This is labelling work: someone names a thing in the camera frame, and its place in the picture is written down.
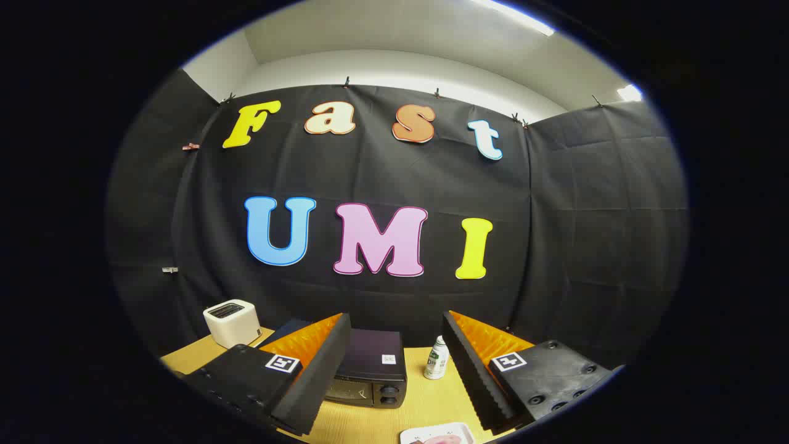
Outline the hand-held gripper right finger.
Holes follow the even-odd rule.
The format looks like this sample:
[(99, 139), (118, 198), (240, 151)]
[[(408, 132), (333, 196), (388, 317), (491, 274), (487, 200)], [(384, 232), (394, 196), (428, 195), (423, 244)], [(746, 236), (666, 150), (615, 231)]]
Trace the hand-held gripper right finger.
[(443, 340), (484, 430), (540, 427), (603, 387), (609, 370), (558, 340), (531, 343), (454, 310)]

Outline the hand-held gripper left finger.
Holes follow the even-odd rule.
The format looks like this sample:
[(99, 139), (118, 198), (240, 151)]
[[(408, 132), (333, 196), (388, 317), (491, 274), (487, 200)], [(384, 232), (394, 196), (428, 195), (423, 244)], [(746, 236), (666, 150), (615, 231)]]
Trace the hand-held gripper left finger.
[(346, 354), (351, 317), (340, 313), (262, 347), (235, 345), (185, 376), (208, 401), (262, 428), (302, 436)]

